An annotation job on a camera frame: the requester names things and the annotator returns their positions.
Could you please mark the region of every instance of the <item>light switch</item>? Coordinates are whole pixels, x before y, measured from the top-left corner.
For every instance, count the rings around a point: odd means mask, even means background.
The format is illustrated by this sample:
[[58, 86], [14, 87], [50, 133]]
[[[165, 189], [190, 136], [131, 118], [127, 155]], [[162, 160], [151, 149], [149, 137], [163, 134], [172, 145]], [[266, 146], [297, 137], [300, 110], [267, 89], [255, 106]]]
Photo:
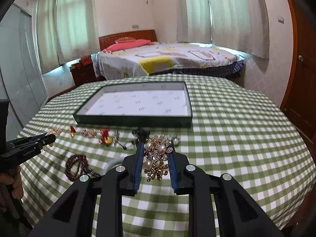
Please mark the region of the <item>light switch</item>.
[[284, 24], [284, 18], [283, 18], [283, 17], [278, 16], [278, 17], [277, 17], [277, 20], [278, 20], [278, 22]]

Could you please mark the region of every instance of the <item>green checkered tablecloth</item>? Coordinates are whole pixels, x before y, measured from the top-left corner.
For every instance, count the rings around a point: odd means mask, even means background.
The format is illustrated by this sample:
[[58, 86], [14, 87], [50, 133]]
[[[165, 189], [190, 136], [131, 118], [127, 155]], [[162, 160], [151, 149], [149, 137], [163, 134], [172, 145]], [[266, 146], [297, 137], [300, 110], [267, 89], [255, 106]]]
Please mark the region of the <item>green checkered tablecloth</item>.
[[[101, 172], [113, 158], [135, 153], [120, 146], [103, 147], [97, 138], [84, 138], [72, 114], [103, 85], [144, 81], [185, 81], [192, 104], [191, 128], [150, 128], [151, 133], [178, 135], [177, 152], [208, 174], [234, 176], [274, 223], [284, 227], [316, 176], [315, 164], [295, 127], [263, 94], [227, 79], [170, 74], [85, 84], [54, 98], [35, 115], [20, 136], [45, 133], [54, 125], [63, 132], [52, 148], [22, 165], [23, 205], [31, 222], [36, 223], [71, 185], [64, 168], [72, 154], [85, 154], [92, 168]], [[70, 125], [78, 132], [74, 139]], [[131, 128], [118, 129], [123, 143], [133, 138]], [[143, 173], [135, 197], [122, 198], [124, 236], [187, 236], [188, 196], [173, 193], [169, 175], [161, 181], [148, 183], [146, 179]]]

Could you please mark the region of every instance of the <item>finger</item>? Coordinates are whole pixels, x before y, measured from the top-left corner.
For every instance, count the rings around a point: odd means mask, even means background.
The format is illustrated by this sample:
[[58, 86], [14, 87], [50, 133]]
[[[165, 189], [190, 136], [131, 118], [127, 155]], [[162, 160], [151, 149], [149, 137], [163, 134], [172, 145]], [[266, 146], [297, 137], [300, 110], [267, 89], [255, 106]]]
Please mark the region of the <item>finger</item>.
[[21, 174], [18, 173], [15, 177], [14, 177], [14, 182], [12, 184], [12, 187], [14, 189], [18, 188], [19, 186], [22, 186], [22, 179], [21, 179]]
[[23, 198], [23, 188], [22, 186], [19, 186], [18, 188], [16, 189], [13, 189], [12, 191], [12, 197], [15, 198], [15, 199], [22, 199]]
[[7, 174], [0, 173], [0, 183], [4, 183], [6, 185], [13, 183], [13, 178]]
[[1, 208], [5, 208], [4, 199], [2, 199], [1, 197], [0, 197], [0, 207], [1, 207]]

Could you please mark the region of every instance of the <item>pearl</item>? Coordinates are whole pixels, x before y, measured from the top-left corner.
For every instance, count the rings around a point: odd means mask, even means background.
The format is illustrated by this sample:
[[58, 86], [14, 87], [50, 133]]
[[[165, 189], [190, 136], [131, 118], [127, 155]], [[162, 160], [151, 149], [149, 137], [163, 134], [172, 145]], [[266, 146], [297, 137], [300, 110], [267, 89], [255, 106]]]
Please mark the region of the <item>pearl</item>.
[[150, 148], [151, 148], [151, 142], [148, 142], [148, 143], [146, 143], [145, 144], [145, 150], [150, 150]]
[[179, 139], [176, 137], [173, 139], [173, 144], [177, 146], [179, 144]]
[[153, 163], [151, 161], [145, 161], [144, 168], [150, 170], [153, 167]]
[[159, 155], [163, 155], [166, 152], [166, 150], [167, 150], [166, 146], [164, 144], [161, 144], [157, 148], [157, 153]]

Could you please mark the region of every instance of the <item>jewelry tray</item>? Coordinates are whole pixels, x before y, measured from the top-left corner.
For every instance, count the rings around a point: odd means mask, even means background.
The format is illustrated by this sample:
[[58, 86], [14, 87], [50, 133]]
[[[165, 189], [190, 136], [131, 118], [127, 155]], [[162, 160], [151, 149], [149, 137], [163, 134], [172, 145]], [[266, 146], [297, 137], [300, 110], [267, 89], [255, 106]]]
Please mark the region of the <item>jewelry tray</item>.
[[192, 107], [185, 82], [103, 86], [73, 114], [78, 124], [190, 127]]

